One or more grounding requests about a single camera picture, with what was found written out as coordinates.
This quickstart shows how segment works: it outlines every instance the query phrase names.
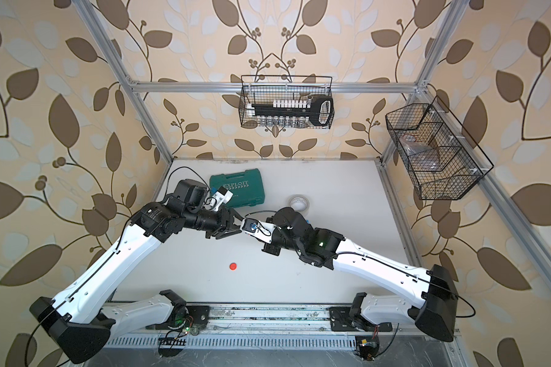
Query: leaf pattern wallpaper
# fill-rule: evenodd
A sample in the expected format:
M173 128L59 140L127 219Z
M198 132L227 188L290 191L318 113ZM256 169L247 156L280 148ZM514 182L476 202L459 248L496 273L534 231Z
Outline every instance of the leaf pattern wallpaper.
M389 141L384 114L404 106L397 93L335 96L330 129L241 127L238 95L149 93L146 100L177 158L375 158ZM141 144L150 149L146 136Z
M92 3L134 80L178 82L313 73L336 82L413 82L449 6L445 0Z
M470 46L450 62L462 40ZM551 247L551 0L470 10L444 60L431 91L488 152L496 177Z
M69 3L0 1L0 365L24 364L30 304L102 255L167 167ZM30 341L29 362L60 357Z
M551 246L551 0L470 1L429 89ZM477 365L551 365L551 293L481 190L424 202L397 155L388 166L425 265L446 267L478 310L458 321Z

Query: green toolbox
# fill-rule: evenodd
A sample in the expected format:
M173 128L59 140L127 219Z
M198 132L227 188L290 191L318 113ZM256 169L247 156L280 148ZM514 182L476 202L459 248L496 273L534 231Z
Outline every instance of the green toolbox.
M210 176L210 188L213 194L221 186L233 193L233 197L226 204L228 208L252 207L263 204L265 201L263 181L258 169Z

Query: black wire basket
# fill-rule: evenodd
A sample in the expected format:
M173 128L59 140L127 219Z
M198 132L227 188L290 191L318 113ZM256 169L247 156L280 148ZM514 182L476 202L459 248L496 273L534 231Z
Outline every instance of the black wire basket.
M330 76L241 76L243 128L330 128L335 110Z
M386 114L388 132L421 200L459 200L481 180L493 163L463 124L454 133L441 117L444 104L413 103ZM468 138L485 162L477 162L460 139Z

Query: plastic bag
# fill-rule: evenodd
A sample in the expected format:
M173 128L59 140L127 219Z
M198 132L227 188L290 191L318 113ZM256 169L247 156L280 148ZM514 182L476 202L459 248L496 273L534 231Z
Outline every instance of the plastic bag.
M408 134L400 137L400 143L404 147L404 151L414 170L440 170L439 152L436 148L418 142L416 137Z

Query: white table surface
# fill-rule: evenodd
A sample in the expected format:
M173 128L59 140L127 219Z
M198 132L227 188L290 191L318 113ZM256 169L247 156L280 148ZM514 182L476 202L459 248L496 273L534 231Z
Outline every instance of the white table surface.
M214 174L258 168L265 203L242 207L242 215L288 206L293 195L309 199L303 213L314 227L341 233L362 247L407 263L402 242L375 162L373 161L213 161L176 160L169 172L186 165L206 181ZM198 178L189 170L176 172L169 192L179 180ZM162 198L165 185L159 195ZM253 215L264 220L270 213ZM263 244L245 234L205 239L204 232L184 229L151 253L120 284L114 300L137 301L172 289L188 302L350 303L358 292L388 291L340 271L303 263L294 251L278 257L261 251ZM237 269L229 265L235 262Z

